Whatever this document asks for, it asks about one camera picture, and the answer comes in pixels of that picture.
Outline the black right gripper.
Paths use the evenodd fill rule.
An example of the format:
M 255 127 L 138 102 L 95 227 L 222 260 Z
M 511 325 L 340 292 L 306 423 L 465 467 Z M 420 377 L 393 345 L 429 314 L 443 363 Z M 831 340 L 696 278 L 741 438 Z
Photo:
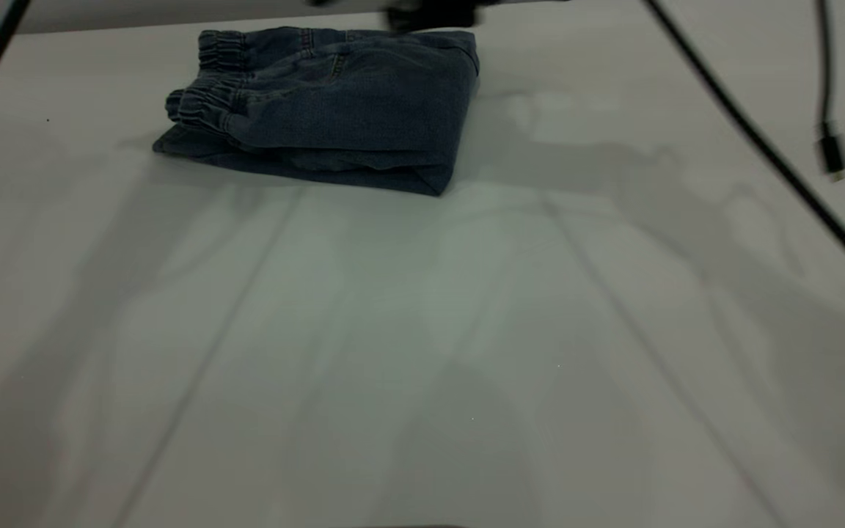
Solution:
M 386 23 L 392 32 L 467 28 L 476 24 L 478 1 L 392 1 Z

